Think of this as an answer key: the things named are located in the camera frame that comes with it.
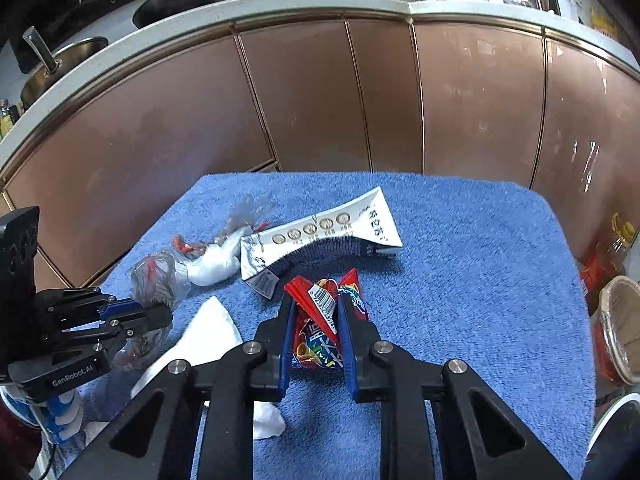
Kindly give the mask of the clear plastic bag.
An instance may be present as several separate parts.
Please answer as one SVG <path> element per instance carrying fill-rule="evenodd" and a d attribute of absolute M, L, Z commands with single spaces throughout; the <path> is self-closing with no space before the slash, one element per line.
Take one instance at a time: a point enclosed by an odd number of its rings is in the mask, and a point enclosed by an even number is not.
<path fill-rule="evenodd" d="M 131 268 L 132 299 L 143 307 L 166 304 L 176 310 L 191 289 L 198 287 L 190 282 L 186 264 L 204 255 L 208 245 L 222 245 L 243 226 L 250 227 L 250 234 L 265 229 L 272 206 L 272 194 L 262 197 L 247 194 L 231 209 L 224 226 L 210 242 L 188 242 L 181 235 L 175 235 L 171 247 L 145 256 Z"/>

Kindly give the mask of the white round trash bin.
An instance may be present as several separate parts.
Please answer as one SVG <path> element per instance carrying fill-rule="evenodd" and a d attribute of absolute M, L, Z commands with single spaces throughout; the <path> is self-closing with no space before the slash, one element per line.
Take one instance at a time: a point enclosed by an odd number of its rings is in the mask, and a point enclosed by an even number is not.
<path fill-rule="evenodd" d="M 640 480 L 639 393 L 617 399 L 593 429 L 583 479 Z"/>

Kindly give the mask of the white tissue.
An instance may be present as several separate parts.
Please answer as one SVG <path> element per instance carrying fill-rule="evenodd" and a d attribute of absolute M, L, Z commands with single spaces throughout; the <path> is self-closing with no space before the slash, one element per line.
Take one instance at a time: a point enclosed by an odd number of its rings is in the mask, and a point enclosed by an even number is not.
<path fill-rule="evenodd" d="M 130 390 L 133 399 L 171 361 L 186 360 L 192 366 L 221 359 L 225 353 L 242 342 L 228 310 L 217 297 L 211 296 L 198 309 L 180 339 L 153 362 Z M 285 420 L 280 410 L 269 402 L 255 402 L 253 439 L 280 437 Z"/>
<path fill-rule="evenodd" d="M 222 245 L 210 244 L 204 255 L 186 264 L 190 282 L 198 287 L 208 287 L 232 278 L 240 270 L 240 247 L 250 227 L 234 231 Z"/>

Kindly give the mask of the blue towel mat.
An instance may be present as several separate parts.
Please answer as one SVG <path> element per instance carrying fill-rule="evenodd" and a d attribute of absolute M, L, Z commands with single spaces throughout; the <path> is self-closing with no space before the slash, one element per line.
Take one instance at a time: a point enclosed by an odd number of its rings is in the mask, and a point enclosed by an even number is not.
<path fill-rule="evenodd" d="M 161 370 L 69 479 L 575 479 L 594 368 L 558 219 L 510 182 L 417 174 L 216 174 L 146 233 L 196 233 L 274 197 L 285 259 L 215 289 L 244 339 Z"/>

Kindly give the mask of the red snack wrapper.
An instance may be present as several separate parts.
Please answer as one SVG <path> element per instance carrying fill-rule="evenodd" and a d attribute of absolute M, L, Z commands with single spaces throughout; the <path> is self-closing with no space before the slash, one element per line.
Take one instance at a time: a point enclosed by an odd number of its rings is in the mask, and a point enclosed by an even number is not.
<path fill-rule="evenodd" d="M 322 278 L 314 283 L 297 275 L 284 290 L 295 306 L 292 367 L 296 370 L 340 370 L 343 359 L 337 328 L 338 300 L 352 300 L 356 317 L 368 319 L 358 271 L 349 270 L 339 281 Z"/>

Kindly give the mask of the brown bucket with liner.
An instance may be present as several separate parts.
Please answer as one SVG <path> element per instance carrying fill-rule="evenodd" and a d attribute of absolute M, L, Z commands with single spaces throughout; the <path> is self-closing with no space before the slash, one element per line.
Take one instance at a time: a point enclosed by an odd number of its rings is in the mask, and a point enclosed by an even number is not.
<path fill-rule="evenodd" d="M 616 276 L 600 291 L 590 318 L 597 378 L 611 385 L 639 383 L 639 284 Z"/>

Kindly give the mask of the white folded tissue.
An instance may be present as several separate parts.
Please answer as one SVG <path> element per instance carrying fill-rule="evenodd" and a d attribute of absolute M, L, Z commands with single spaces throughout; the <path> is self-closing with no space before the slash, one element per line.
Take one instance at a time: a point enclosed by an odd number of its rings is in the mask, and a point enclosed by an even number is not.
<path fill-rule="evenodd" d="M 242 342 L 228 310 L 217 297 L 211 296 L 198 309 L 180 339 L 153 362 L 130 390 L 133 399 L 171 361 L 186 360 L 192 366 L 221 359 L 225 353 Z M 280 410 L 269 402 L 255 402 L 253 439 L 280 437 L 285 420 Z"/>

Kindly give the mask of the white kitchen countertop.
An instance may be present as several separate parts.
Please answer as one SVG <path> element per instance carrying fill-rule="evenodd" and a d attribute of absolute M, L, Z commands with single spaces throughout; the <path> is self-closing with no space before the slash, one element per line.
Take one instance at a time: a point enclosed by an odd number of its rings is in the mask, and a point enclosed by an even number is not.
<path fill-rule="evenodd" d="M 81 98 L 159 58 L 241 30 L 329 18 L 416 23 L 466 23 L 544 34 L 602 58 L 637 79 L 639 64 L 621 44 L 600 32 L 550 12 L 482 0 L 229 0 L 165 18 L 110 44 L 57 82 L 1 142 L 1 172 L 12 172 Z"/>

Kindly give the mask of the yellow cooking oil bottle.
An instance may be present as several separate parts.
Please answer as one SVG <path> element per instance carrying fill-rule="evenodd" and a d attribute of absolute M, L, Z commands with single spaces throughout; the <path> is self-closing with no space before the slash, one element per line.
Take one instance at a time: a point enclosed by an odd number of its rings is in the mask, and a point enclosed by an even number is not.
<path fill-rule="evenodd" d="M 605 223 L 580 271 L 588 306 L 598 303 L 600 291 L 609 281 L 625 273 L 624 260 L 634 241 L 634 234 L 634 225 L 618 212 L 614 212 Z"/>

